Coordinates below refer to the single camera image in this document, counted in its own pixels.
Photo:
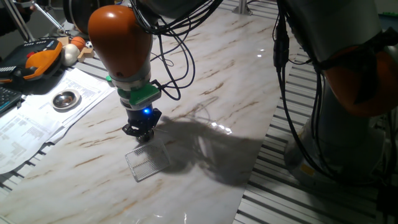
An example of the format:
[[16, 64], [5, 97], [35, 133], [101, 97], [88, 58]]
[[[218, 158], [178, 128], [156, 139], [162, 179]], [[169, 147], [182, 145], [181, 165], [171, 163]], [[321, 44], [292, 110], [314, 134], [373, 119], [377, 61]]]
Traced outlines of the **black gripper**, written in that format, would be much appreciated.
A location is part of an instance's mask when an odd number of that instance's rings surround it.
[[149, 105], [141, 110], [126, 110], [126, 112], [128, 124], [122, 127], [125, 134], [135, 138], [141, 137], [142, 140], [154, 138], [154, 127], [162, 115], [160, 110]]

